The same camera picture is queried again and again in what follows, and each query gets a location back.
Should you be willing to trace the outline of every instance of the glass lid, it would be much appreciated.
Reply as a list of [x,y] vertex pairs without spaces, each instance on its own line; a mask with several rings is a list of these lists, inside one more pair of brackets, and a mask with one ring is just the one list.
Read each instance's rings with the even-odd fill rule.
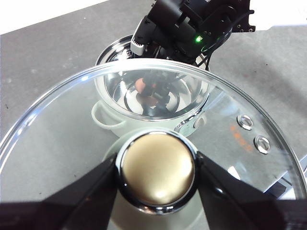
[[[200,68],[137,58],[67,78],[29,108],[1,142],[0,201],[47,198],[103,161],[119,137],[142,127],[181,133],[234,177],[277,199],[290,188],[293,198],[307,197],[297,157],[249,96]],[[285,187],[281,193],[273,190],[277,184]],[[110,229],[120,228],[117,214]]]

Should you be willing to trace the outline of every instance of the white pot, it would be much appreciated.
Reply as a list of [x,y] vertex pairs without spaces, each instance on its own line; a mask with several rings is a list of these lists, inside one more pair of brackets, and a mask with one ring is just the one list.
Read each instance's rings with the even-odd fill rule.
[[[202,91],[206,91],[208,84],[201,82]],[[132,130],[143,127],[163,127],[175,130],[184,136],[192,134],[199,126],[205,125],[206,117],[202,108],[192,109],[183,115],[175,116],[167,119],[148,119],[141,115],[134,115],[133,117],[123,113],[123,108],[120,105],[123,102],[109,103],[110,95],[106,91],[104,77],[95,79],[95,86],[100,96],[100,100],[92,108],[92,118],[94,122],[101,128],[111,130],[115,135],[121,137],[122,135]],[[100,113],[101,118],[97,119],[97,113]]]

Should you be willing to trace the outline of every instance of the chrome ring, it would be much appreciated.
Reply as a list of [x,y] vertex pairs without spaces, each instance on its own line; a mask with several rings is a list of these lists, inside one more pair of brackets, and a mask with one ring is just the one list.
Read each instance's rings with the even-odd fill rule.
[[[151,205],[144,203],[140,201],[138,198],[136,198],[129,190],[129,186],[125,181],[125,178],[123,176],[123,159],[125,158],[125,154],[127,153],[127,149],[140,137],[143,137],[145,135],[150,134],[162,134],[162,135],[171,135],[175,138],[178,138],[185,146],[188,147],[191,156],[194,160],[193,164],[193,170],[194,170],[194,176],[191,182],[191,185],[187,192],[177,201],[167,204],[167,205]],[[191,145],[191,143],[185,139],[183,136],[178,134],[177,132],[171,131],[171,130],[165,130],[165,129],[147,129],[143,130],[141,132],[136,133],[135,135],[131,136],[125,143],[122,145],[120,150],[118,151],[118,155],[116,158],[115,166],[117,168],[117,179],[118,179],[118,187],[122,195],[132,204],[134,205],[138,210],[146,213],[146,214],[154,214],[154,215],[165,215],[169,213],[173,213],[176,211],[179,211],[184,207],[184,205],[193,197],[193,195],[196,192],[197,186],[195,181],[196,180],[196,154],[197,150],[194,146]]]
[[252,119],[249,116],[247,116],[247,115],[239,115],[239,116],[237,116],[236,117],[236,121],[245,130],[252,130],[252,126],[254,125]]
[[254,138],[254,144],[256,149],[263,153],[263,154],[268,154],[270,150],[270,142],[267,138],[265,138],[262,135],[258,135]]

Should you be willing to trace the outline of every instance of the white wall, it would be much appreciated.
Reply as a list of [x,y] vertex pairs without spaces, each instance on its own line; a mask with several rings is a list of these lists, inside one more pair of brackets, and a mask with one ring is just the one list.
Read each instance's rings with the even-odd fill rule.
[[0,0],[0,35],[107,0]]
[[307,24],[307,0],[250,0],[249,24],[256,30],[272,26]]

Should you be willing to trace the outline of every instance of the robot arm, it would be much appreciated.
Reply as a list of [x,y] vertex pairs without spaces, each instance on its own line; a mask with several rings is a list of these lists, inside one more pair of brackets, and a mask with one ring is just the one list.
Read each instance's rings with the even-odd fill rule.
[[157,0],[140,22],[131,50],[147,58],[195,64],[210,57],[233,32],[254,32],[250,0]]

